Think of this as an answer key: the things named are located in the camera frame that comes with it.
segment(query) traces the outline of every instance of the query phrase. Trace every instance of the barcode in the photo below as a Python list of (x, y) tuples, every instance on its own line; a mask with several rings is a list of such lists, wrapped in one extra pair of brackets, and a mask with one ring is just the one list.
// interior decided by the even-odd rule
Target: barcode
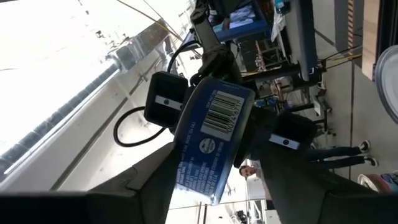
[(217, 91), (200, 131), (225, 141), (231, 140), (243, 103), (244, 98)]

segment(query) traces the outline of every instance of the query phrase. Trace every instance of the circular logo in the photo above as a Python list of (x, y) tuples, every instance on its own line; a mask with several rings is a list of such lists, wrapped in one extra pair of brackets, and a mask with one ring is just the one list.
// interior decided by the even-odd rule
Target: circular logo
[(210, 138), (205, 138), (199, 143), (199, 149), (205, 154), (212, 153), (216, 148), (216, 143)]

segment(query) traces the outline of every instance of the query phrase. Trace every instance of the sneaker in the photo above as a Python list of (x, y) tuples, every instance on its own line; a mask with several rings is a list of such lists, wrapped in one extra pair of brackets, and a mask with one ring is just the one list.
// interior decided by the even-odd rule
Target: sneaker
[(371, 148), (371, 142), (369, 140), (365, 140), (358, 147), (362, 153), (367, 153)]
[(379, 165), (379, 161), (377, 161), (377, 159), (370, 157), (370, 156), (365, 156), (365, 163), (369, 164), (370, 166), (378, 166)]

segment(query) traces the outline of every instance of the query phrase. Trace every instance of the blue package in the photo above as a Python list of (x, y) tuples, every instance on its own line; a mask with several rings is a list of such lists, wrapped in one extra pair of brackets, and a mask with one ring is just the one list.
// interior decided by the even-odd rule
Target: blue package
[(175, 132), (182, 150), (178, 188), (199, 193), (202, 202), (220, 202), (254, 102), (254, 92), (212, 78), (192, 93)]

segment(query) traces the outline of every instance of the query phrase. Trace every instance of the jeans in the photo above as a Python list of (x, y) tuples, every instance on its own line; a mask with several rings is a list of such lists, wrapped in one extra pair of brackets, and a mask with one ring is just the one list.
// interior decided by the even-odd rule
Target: jeans
[[(357, 156), (361, 154), (359, 147), (337, 147), (334, 149), (314, 149), (307, 153), (307, 159), (315, 163), (319, 169), (337, 169), (342, 167), (349, 167), (358, 164), (364, 164), (365, 160), (363, 156)], [(350, 156), (344, 159), (337, 159), (334, 161), (318, 161), (334, 156)]]

